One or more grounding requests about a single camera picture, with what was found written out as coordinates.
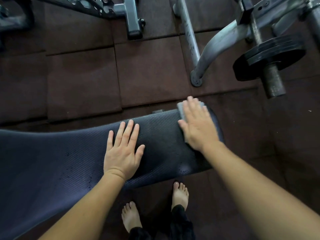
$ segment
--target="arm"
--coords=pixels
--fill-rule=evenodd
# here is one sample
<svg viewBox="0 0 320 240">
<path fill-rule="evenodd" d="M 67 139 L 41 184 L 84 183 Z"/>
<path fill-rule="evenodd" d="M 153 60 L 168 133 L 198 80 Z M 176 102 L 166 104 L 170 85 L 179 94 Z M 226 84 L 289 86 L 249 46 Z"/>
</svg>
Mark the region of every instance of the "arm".
<svg viewBox="0 0 320 240">
<path fill-rule="evenodd" d="M 260 239 L 320 239 L 320 217 L 293 195 L 232 153 L 218 139 L 208 109 L 184 101 L 180 120 L 190 146 L 218 172 L 240 212 Z"/>
<path fill-rule="evenodd" d="M 104 175 L 98 184 L 56 222 L 40 240 L 94 240 L 98 239 L 105 218 L 125 181 L 130 179 L 140 165 L 144 145 L 136 146 L 139 125 L 132 135 L 133 120 L 120 124 L 114 145 L 113 131 L 109 132 L 104 158 Z"/>
</svg>

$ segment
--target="gray cleaning cloth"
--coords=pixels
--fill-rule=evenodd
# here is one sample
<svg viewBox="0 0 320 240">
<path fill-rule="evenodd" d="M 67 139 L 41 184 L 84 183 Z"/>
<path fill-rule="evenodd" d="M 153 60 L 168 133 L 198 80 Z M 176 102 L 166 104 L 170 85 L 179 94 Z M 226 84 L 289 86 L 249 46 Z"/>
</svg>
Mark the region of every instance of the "gray cleaning cloth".
<svg viewBox="0 0 320 240">
<path fill-rule="evenodd" d="M 201 106 L 201 107 L 204 106 L 204 104 L 205 104 L 204 102 L 201 102 L 201 101 L 200 101 L 200 106 Z M 185 114 L 184 114 L 184 112 L 183 112 L 183 104 L 182 104 L 182 102 L 177 103 L 177 107 L 178 107 L 178 110 L 179 110 L 181 119 L 184 120 L 185 122 L 188 122 L 188 121 L 186 120 L 186 116 L 185 116 Z"/>
</svg>

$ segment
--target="person's right foot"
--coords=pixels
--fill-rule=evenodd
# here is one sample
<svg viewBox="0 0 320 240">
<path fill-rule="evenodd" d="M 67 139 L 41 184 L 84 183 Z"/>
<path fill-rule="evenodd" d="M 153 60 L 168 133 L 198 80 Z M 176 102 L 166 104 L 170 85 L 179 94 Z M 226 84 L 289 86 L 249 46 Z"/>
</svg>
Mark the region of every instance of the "person's right foot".
<svg viewBox="0 0 320 240">
<path fill-rule="evenodd" d="M 187 209 L 189 201 L 189 192 L 183 183 L 174 182 L 173 184 L 173 195 L 172 195 L 172 206 L 171 210 L 177 206 L 182 205 L 184 210 Z"/>
<path fill-rule="evenodd" d="M 123 225 L 128 232 L 132 228 L 142 227 L 138 209 L 133 201 L 123 207 L 121 217 Z"/>
</svg>

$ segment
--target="pants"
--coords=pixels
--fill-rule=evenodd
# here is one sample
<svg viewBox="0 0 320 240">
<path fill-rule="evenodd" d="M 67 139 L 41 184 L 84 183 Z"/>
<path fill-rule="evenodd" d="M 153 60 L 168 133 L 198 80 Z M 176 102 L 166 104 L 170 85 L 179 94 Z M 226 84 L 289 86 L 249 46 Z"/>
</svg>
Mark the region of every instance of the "pants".
<svg viewBox="0 0 320 240">
<path fill-rule="evenodd" d="M 195 240 L 192 222 L 188 220 L 183 206 L 176 205 L 171 215 L 169 238 L 171 240 Z M 151 236 L 145 229 L 134 227 L 130 230 L 129 240 L 151 240 Z"/>
</svg>

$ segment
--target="forearm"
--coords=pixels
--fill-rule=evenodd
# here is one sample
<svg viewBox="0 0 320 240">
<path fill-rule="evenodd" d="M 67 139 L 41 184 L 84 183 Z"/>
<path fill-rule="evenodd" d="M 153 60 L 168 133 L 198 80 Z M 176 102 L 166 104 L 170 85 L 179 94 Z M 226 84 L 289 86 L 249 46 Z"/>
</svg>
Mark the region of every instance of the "forearm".
<svg viewBox="0 0 320 240">
<path fill-rule="evenodd" d="M 203 149 L 260 239 L 320 239 L 320 217 L 220 142 Z"/>
<path fill-rule="evenodd" d="M 98 184 L 40 239 L 98 239 L 105 218 L 123 184 L 124 180 L 121 177 L 106 173 Z"/>
</svg>

